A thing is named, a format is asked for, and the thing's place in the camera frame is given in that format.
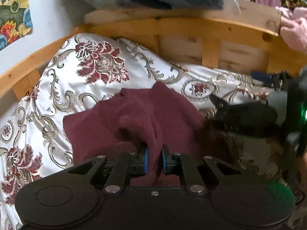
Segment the maroon small garment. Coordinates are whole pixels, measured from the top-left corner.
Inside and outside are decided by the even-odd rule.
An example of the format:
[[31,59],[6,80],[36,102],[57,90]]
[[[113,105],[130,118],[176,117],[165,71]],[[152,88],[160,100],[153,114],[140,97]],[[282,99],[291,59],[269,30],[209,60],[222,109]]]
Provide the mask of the maroon small garment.
[[186,98],[163,83],[150,89],[122,89],[93,108],[65,116],[64,132],[73,162],[97,155],[116,159],[122,152],[148,149],[148,171],[133,186],[178,186],[177,176],[162,173],[163,146],[196,161],[213,156],[234,163],[223,133],[215,130]]

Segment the pink fluffy cloth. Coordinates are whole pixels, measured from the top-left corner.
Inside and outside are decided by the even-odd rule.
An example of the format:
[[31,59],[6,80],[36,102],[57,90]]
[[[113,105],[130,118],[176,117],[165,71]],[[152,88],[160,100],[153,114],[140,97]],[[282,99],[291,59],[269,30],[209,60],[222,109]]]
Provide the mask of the pink fluffy cloth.
[[296,7],[294,11],[275,7],[281,13],[280,35],[293,50],[306,55],[306,8]]

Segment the white floral satin bedspread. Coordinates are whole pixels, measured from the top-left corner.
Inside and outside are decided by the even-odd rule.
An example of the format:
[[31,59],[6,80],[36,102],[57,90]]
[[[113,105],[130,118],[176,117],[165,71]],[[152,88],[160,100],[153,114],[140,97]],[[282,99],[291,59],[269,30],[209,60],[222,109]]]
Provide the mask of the white floral satin bedspread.
[[75,164],[65,116],[93,108],[122,89],[150,89],[155,83],[175,90],[206,118],[216,112],[213,94],[231,105],[268,103],[277,110],[278,123],[285,119],[286,93],[248,75],[167,62],[127,39],[77,34],[1,123],[1,229],[22,227],[14,206],[22,187]]

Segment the wooden bed frame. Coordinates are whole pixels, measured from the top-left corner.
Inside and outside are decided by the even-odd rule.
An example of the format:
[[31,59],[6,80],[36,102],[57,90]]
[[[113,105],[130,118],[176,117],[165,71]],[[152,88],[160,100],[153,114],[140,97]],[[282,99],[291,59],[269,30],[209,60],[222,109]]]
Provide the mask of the wooden bed frame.
[[281,13],[245,0],[226,10],[96,10],[70,35],[123,37],[168,61],[239,73],[287,71],[295,75],[306,55],[290,49],[279,34]]

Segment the colourful wall poster centre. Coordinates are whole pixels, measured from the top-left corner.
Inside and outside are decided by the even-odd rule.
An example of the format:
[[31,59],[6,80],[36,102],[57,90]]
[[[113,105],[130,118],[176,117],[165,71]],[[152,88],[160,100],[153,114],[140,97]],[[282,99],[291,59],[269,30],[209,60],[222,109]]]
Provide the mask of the colourful wall poster centre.
[[32,31],[29,0],[1,0],[1,49]]

